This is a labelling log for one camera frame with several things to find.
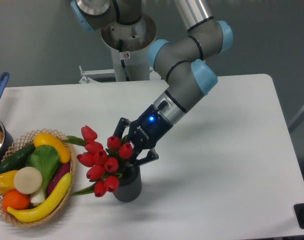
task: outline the purple eggplant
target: purple eggplant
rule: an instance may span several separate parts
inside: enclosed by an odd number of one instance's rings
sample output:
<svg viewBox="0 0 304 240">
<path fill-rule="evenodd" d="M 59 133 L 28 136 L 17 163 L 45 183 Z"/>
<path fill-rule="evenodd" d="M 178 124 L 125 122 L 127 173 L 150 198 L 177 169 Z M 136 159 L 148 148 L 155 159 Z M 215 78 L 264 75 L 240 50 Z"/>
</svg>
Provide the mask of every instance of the purple eggplant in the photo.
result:
<svg viewBox="0 0 304 240">
<path fill-rule="evenodd" d="M 58 184 L 59 180 L 67 173 L 70 172 L 70 163 L 65 163 L 65 164 L 62 164 L 56 174 L 54 175 L 54 177 L 52 178 L 52 180 L 50 181 L 50 183 L 48 184 L 47 186 L 47 195 L 49 196 L 53 189 L 56 187 L 56 185 Z"/>
</svg>

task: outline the yellow banana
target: yellow banana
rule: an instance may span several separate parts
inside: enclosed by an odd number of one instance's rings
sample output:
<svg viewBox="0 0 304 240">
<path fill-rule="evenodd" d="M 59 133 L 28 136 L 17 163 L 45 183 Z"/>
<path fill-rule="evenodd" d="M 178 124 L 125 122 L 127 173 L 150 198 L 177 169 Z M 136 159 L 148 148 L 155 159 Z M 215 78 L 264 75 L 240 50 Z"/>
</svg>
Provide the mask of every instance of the yellow banana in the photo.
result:
<svg viewBox="0 0 304 240">
<path fill-rule="evenodd" d="M 27 210 L 15 210 L 8 206 L 7 211 L 24 223 L 32 223 L 48 216 L 61 202 L 72 181 L 71 173 L 66 173 L 57 183 L 52 193 L 39 206 Z"/>
</svg>

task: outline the wicker basket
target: wicker basket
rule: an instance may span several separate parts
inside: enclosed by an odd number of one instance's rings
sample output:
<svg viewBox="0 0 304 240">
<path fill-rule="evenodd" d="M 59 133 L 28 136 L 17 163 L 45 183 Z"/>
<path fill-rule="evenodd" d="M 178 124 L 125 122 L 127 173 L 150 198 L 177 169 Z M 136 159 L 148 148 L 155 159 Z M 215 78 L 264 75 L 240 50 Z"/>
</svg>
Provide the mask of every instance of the wicker basket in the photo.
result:
<svg viewBox="0 0 304 240">
<path fill-rule="evenodd" d="M 31 144 L 33 142 L 34 137 L 38 133 L 41 133 L 41 132 L 52 134 L 55 137 L 59 138 L 60 140 L 67 138 L 66 135 L 64 135 L 63 133 L 61 133 L 57 130 L 52 130 L 52 129 L 42 129 L 42 130 L 36 130 L 36 131 L 29 132 L 25 136 L 21 136 L 19 139 L 17 139 L 16 142 L 12 143 L 12 146 L 10 146 L 8 148 L 8 151 L 5 153 L 5 156 L 3 157 L 2 161 L 7 159 L 11 154 L 13 154 L 17 150 L 21 149 L 22 147 L 24 147 L 28 144 Z M 70 196 L 72 185 L 73 185 L 75 174 L 76 174 L 76 167 L 77 167 L 76 150 L 75 150 L 73 144 L 70 144 L 70 143 L 64 143 L 64 144 L 67 146 L 67 148 L 70 152 L 70 155 L 71 155 L 70 172 L 71 172 L 71 176 L 72 176 L 72 182 L 71 182 L 71 185 L 70 185 L 67 193 L 65 194 L 65 196 L 62 199 L 62 201 L 60 202 L 60 204 L 56 207 L 56 209 L 52 213 L 50 213 L 50 215 L 46 216 L 45 218 L 43 218 L 39 221 L 30 222 L 30 223 L 21 222 L 21 221 L 17 220 L 13 215 L 8 214 L 3 210 L 3 208 L 2 208 L 3 195 L 0 193 L 0 218 L 2 220 L 4 220 L 6 223 L 11 223 L 12 225 L 17 226 L 17 227 L 22 227 L 22 228 L 34 227 L 34 226 L 37 226 L 37 225 L 40 225 L 40 224 L 43 224 L 43 223 L 49 221 L 51 218 L 53 218 L 54 215 L 56 215 L 63 208 L 63 206 L 67 202 L 68 197 Z"/>
</svg>

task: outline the black vase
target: black vase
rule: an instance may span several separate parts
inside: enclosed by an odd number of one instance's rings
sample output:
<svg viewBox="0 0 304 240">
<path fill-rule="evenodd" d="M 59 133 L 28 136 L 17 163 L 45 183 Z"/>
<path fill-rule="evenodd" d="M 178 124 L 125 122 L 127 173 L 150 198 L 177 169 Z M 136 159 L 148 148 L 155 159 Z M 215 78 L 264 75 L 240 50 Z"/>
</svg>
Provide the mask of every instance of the black vase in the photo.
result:
<svg viewBox="0 0 304 240">
<path fill-rule="evenodd" d="M 129 203 L 140 195 L 141 190 L 140 167 L 130 166 L 126 169 L 122 178 L 119 179 L 119 186 L 113 194 L 119 201 Z"/>
</svg>

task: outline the green leaf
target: green leaf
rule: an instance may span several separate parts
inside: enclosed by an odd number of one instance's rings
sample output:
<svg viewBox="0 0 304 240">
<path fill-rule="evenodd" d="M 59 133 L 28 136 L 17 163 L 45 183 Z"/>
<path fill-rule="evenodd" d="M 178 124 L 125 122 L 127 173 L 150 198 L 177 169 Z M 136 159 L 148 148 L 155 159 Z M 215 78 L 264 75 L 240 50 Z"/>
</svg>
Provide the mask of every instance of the green leaf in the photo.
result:
<svg viewBox="0 0 304 240">
<path fill-rule="evenodd" d="M 85 194 L 92 194 L 92 193 L 94 193 L 94 185 L 95 184 L 96 184 L 96 182 L 93 183 L 91 186 L 83 188 L 83 189 L 81 189 L 79 191 L 75 191 L 75 192 L 73 192 L 71 194 L 71 196 L 79 196 L 79 195 L 85 195 Z"/>
<path fill-rule="evenodd" d="M 111 157 L 115 157 L 115 155 L 116 155 L 116 153 L 114 152 L 114 150 L 113 150 L 113 148 L 112 147 L 110 147 L 109 148 L 109 157 L 111 158 Z"/>
<path fill-rule="evenodd" d="M 109 174 L 105 171 L 101 177 L 102 180 L 106 179 L 109 176 Z"/>
<path fill-rule="evenodd" d="M 41 187 L 44 196 L 46 196 L 47 187 L 60 166 L 60 157 L 57 150 L 50 145 L 38 146 L 28 157 L 25 166 L 40 171 L 43 179 Z"/>
<path fill-rule="evenodd" d="M 122 175 L 122 173 L 116 173 L 115 176 L 116 176 L 118 179 L 120 179 L 120 178 L 122 178 L 123 175 Z"/>
<path fill-rule="evenodd" d="M 128 135 L 125 135 L 121 140 L 121 146 L 128 141 Z"/>
<path fill-rule="evenodd" d="M 82 147 L 84 147 L 86 144 L 86 141 L 83 138 L 71 135 L 68 135 L 66 137 L 66 139 L 61 140 L 63 143 L 74 144 Z"/>
</svg>

